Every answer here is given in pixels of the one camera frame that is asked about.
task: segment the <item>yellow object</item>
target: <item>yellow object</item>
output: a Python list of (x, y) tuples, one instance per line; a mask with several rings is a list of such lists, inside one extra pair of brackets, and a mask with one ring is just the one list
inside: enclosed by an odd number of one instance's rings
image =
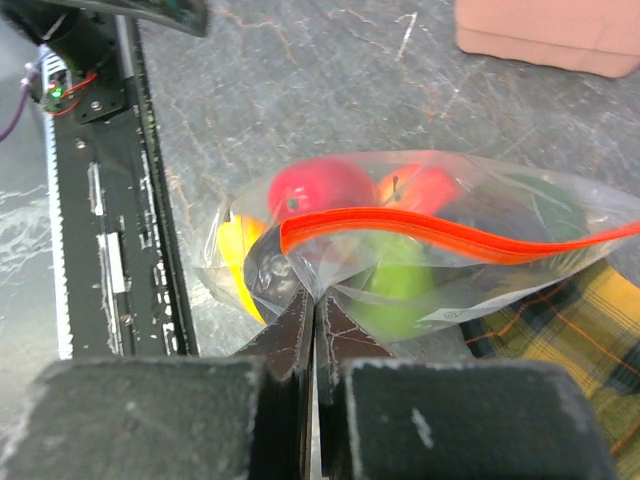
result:
[(258, 312), (255, 303), (253, 303), (251, 293), (249, 293), (247, 286), (244, 284), (242, 267), (249, 250), (266, 228), (267, 226), (264, 223), (255, 218), (235, 215), (231, 217), (230, 221), (220, 225), (216, 237), (220, 255), (222, 255), (224, 263), (231, 271), (240, 302), (263, 325), (266, 325), (266, 323)]

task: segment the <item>gray floor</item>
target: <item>gray floor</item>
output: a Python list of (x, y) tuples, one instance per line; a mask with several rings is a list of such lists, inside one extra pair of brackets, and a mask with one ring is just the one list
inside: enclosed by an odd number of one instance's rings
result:
[[(0, 129), (36, 48), (0, 22)], [(29, 104), (0, 143), (0, 438), (28, 382), (57, 357), (42, 117)]]

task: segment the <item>marble countertop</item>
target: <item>marble countertop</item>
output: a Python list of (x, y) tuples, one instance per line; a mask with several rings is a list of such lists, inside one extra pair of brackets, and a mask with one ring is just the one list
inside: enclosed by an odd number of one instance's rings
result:
[[(213, 301), (186, 245), (225, 190), (295, 159), (440, 149), (640, 195), (640, 71), (608, 80), (462, 53), (453, 1), (216, 1), (209, 36), (142, 24), (199, 343), (259, 328)], [(634, 283), (640, 250), (613, 258)]]

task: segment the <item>gray table surface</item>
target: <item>gray table surface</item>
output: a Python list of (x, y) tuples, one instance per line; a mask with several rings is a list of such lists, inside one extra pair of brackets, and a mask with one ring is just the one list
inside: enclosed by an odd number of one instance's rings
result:
[[(611, 81), (465, 55), (452, 0), (217, 0), (210, 8), (205, 39), (142, 22), (203, 354), (229, 354), (259, 327), (196, 280), (192, 232), (225, 189), (295, 159), (435, 148), (579, 173), (640, 196), (640, 72)], [(15, 75), (0, 76), (2, 92)], [(56, 349), (44, 148), (29, 121), (0, 150), (3, 400)], [(639, 255), (634, 241), (613, 258), (636, 285)]]

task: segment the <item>plaid cloth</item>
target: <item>plaid cloth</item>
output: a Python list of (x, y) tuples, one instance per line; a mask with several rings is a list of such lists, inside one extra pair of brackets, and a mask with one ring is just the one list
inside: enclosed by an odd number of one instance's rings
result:
[(640, 289), (601, 261), (462, 327), (476, 357), (564, 366), (591, 401), (621, 477), (640, 479)]

